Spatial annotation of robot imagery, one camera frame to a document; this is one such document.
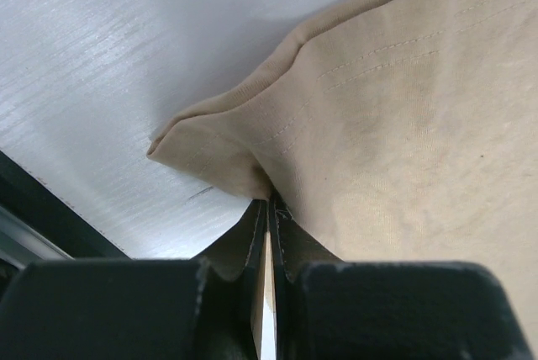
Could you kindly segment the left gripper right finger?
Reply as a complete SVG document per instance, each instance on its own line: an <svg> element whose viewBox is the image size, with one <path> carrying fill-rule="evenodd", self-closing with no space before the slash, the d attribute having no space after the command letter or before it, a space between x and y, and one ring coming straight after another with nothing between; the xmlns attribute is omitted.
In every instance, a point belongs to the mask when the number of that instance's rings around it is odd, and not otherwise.
<svg viewBox="0 0 538 360"><path fill-rule="evenodd" d="M500 282L470 262L346 262L267 206L280 359L529 359Z"/></svg>

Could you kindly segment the beige t shirt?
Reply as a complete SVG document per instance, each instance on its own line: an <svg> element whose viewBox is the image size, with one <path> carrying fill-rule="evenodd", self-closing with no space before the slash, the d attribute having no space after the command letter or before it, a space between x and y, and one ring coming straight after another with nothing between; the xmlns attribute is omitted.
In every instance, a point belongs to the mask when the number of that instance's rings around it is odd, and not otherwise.
<svg viewBox="0 0 538 360"><path fill-rule="evenodd" d="M537 0L346 0L147 156L350 261L480 263L537 344Z"/></svg>

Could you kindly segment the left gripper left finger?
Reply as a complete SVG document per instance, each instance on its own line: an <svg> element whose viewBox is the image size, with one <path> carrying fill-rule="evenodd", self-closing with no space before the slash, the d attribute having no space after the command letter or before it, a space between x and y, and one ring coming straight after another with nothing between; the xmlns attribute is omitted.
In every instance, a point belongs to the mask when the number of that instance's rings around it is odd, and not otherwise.
<svg viewBox="0 0 538 360"><path fill-rule="evenodd" d="M4 359L257 359L266 204L197 256L28 265L1 300Z"/></svg>

